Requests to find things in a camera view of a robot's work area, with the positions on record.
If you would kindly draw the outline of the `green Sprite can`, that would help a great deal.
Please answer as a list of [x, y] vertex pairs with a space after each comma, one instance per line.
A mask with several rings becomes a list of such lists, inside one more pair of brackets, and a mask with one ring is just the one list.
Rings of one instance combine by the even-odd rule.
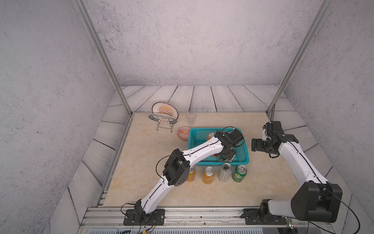
[[247, 168], [244, 165], [237, 165], [235, 167], [235, 170], [233, 171], [232, 179], [235, 182], [240, 183], [243, 181], [246, 175], [247, 175]]

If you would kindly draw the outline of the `orange can front row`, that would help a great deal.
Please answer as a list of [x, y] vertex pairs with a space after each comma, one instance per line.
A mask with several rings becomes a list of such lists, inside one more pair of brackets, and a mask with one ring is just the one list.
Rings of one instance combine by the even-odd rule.
[[208, 166], [203, 171], [203, 183], [211, 184], [214, 180], [215, 171], [211, 166]]

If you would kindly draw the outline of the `teal plastic basket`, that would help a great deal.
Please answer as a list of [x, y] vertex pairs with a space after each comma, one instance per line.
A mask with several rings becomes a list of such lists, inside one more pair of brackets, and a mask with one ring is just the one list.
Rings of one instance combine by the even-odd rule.
[[[208, 139], [209, 133], [215, 133], [217, 130], [223, 130], [224, 132], [231, 132], [234, 127], [229, 126], [226, 128], [210, 127], [210, 128], [191, 128], [188, 140], [188, 149], [192, 149], [205, 143]], [[240, 143], [241, 146], [235, 148], [236, 155], [234, 159], [229, 162], [231, 165], [247, 165], [250, 162], [248, 148], [246, 143]], [[219, 161], [218, 157], [209, 156], [208, 158], [200, 161], [196, 165], [198, 166], [221, 166], [223, 161]]]

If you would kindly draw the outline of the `orange soda can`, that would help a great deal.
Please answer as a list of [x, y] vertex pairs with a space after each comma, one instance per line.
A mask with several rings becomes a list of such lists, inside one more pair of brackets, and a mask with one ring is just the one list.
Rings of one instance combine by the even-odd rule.
[[195, 168], [195, 166], [192, 166], [192, 167], [190, 167], [189, 176], [188, 176], [187, 181], [188, 182], [194, 181], [195, 180], [195, 175], [196, 175], [196, 168]]

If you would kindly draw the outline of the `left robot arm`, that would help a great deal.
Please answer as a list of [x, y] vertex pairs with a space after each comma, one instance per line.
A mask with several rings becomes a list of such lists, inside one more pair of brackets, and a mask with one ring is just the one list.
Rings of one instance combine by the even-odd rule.
[[218, 130], [208, 141], [185, 151], [175, 149], [167, 156], [160, 180], [150, 193], [136, 202], [135, 213], [145, 216], [154, 212], [158, 204], [173, 188], [187, 181], [190, 168], [204, 159], [217, 155], [224, 160], [232, 161], [237, 155], [235, 147], [244, 141], [238, 129], [228, 132]]

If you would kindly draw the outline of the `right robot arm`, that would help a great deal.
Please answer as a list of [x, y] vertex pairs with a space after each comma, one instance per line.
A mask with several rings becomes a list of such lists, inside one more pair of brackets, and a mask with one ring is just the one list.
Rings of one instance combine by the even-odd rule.
[[289, 217], [326, 223], [337, 220], [342, 189], [330, 183], [316, 169], [297, 138], [286, 134], [279, 121], [271, 121], [263, 126], [263, 137], [252, 140], [251, 150], [268, 153], [272, 159], [283, 156], [300, 186], [291, 200], [264, 199], [259, 210], [261, 219]]

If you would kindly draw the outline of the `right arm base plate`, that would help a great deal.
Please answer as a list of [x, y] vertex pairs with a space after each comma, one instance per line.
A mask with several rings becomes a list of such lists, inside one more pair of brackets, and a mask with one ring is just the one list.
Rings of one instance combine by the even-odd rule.
[[240, 215], [246, 225], [286, 225], [287, 221], [279, 215], [272, 215], [258, 209], [243, 209]]

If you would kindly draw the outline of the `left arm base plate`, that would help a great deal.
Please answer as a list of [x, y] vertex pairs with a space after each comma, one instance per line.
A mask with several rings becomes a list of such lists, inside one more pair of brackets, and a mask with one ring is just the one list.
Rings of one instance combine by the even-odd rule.
[[125, 213], [124, 226], [163, 226], [165, 209], [156, 209], [150, 214], [141, 213], [141, 210], [128, 209]]

